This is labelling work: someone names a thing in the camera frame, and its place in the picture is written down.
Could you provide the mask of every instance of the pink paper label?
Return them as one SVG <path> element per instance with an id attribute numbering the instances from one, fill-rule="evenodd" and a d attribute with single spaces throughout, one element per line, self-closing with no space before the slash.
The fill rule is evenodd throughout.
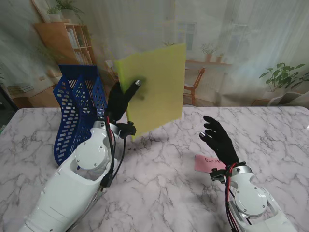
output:
<path id="1" fill-rule="evenodd" d="M 213 157 L 206 157 L 200 154 L 195 155 L 195 171 L 211 173 L 213 168 L 225 169 L 225 164 L 223 164 L 219 159 Z"/>

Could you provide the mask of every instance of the robotic hand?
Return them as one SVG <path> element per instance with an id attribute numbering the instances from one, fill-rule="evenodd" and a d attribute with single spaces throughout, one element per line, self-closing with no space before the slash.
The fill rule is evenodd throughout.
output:
<path id="1" fill-rule="evenodd" d="M 239 228 L 242 232 L 296 232 L 272 195 L 265 188 L 251 183 L 254 178 L 251 168 L 245 162 L 239 162 L 232 141 L 221 124 L 208 116 L 204 120 L 208 122 L 204 124 L 206 130 L 199 136 L 226 165 L 225 170 L 213 169 L 210 175 L 212 181 L 219 180 L 226 185 L 225 207 L 232 231 L 238 232 Z M 236 189 L 235 195 L 229 189 L 230 186 Z M 261 217 L 267 207 L 272 217 L 251 223 L 249 219 Z"/>
<path id="2" fill-rule="evenodd" d="M 19 232 L 69 232 L 100 199 L 119 170 L 125 152 L 125 138 L 135 135 L 132 122 L 116 124 L 116 121 L 125 113 L 140 85 L 138 80 L 122 93 L 119 83 L 115 84 L 104 119 L 98 118 L 90 130 L 90 139 L 79 144 L 47 181 L 36 207 Z M 115 148 L 119 138 L 124 139 L 124 149 L 120 164 L 114 171 L 118 162 Z M 78 167 L 100 176 L 96 180 L 87 179 L 78 174 Z"/>

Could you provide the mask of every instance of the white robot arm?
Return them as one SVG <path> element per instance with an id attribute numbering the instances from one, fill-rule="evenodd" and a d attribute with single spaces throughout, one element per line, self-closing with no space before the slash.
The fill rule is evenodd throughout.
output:
<path id="1" fill-rule="evenodd" d="M 89 212 L 103 190 L 110 186 L 121 165 L 126 137 L 135 135 L 132 122 L 116 122 L 125 113 L 130 99 L 140 86 L 141 81 L 137 80 L 123 93 L 119 83 L 114 85 L 104 121 L 100 116 L 90 130 L 90 139 L 79 144 L 47 181 L 37 205 L 19 232 L 69 232 Z M 117 146 L 119 138 L 124 140 L 124 149 L 114 172 L 117 166 L 115 153 L 121 152 L 120 146 Z M 79 168 L 99 173 L 99 177 L 87 179 L 79 174 Z"/>
<path id="2" fill-rule="evenodd" d="M 114 125 L 111 128 L 115 130 L 116 142 L 119 130 Z M 111 168 L 111 150 L 103 122 L 95 122 L 90 132 L 91 138 L 79 144 L 47 181 L 36 207 L 19 232 L 67 231 L 101 197 L 100 183 Z M 77 174 L 78 166 L 101 175 L 94 181 L 86 179 Z"/>
<path id="3" fill-rule="evenodd" d="M 234 187 L 235 195 L 231 197 L 228 204 L 240 231 L 296 232 L 272 195 L 265 188 L 259 188 L 251 182 L 255 176 L 245 162 L 232 168 L 230 174 L 227 170 L 214 169 L 210 175 L 213 181 L 219 180 L 224 184 L 230 178 L 230 186 Z M 253 223 L 266 212 L 268 207 L 272 217 Z"/>

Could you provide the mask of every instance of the blue mesh basket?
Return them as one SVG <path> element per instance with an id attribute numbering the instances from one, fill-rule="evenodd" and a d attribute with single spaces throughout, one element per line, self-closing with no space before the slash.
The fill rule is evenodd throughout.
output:
<path id="1" fill-rule="evenodd" d="M 106 99 L 95 65 L 59 65 L 62 77 L 54 89 L 61 107 L 61 123 L 54 146 L 58 165 L 90 138 L 90 129 L 104 115 Z"/>

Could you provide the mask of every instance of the yellow board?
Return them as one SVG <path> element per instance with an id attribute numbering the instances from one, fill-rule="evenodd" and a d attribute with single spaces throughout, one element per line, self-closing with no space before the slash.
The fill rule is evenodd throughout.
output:
<path id="1" fill-rule="evenodd" d="M 123 92 L 141 80 L 126 112 L 136 137 L 181 117 L 185 59 L 185 44 L 177 44 L 115 62 Z"/>

